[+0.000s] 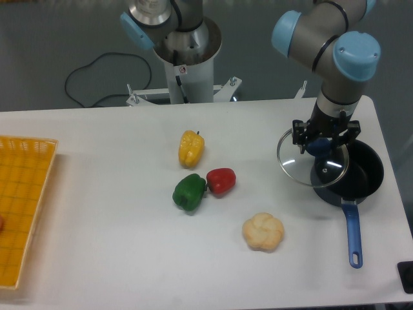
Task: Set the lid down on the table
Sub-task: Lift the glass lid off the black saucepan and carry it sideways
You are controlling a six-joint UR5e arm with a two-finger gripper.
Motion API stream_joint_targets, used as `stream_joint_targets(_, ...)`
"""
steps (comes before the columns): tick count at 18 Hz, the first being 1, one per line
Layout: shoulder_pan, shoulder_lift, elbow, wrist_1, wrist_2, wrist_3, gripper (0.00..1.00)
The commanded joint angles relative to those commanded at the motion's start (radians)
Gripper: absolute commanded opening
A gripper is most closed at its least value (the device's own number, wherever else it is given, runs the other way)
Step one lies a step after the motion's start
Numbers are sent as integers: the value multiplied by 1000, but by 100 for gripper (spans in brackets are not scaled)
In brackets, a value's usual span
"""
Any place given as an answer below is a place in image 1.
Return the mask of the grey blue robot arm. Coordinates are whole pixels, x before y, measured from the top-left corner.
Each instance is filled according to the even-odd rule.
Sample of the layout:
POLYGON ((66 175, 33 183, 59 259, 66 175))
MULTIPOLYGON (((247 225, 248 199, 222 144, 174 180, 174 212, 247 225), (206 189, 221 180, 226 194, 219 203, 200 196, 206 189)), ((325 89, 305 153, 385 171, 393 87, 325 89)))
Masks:
MULTIPOLYGON (((316 1, 307 14, 284 13, 272 31, 280 54, 323 79, 310 119, 292 125, 292 142, 301 152, 318 156, 351 145, 359 134, 352 115, 376 72, 381 48, 352 26, 373 6, 373 1, 316 1)), ((222 38, 201 1, 132 1, 120 22, 139 48, 163 61, 171 103, 213 100, 213 61, 222 38)))

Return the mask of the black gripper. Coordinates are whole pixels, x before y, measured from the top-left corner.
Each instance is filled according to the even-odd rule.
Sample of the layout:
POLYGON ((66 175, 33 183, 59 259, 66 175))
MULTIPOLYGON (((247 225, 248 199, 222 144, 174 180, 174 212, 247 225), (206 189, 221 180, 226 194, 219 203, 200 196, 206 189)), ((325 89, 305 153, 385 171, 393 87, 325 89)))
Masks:
POLYGON ((304 154, 309 141, 332 138, 332 149, 352 144, 360 134, 360 122, 350 121, 351 114, 339 112, 339 116, 325 114, 316 103, 308 121, 292 121, 292 143, 304 154))

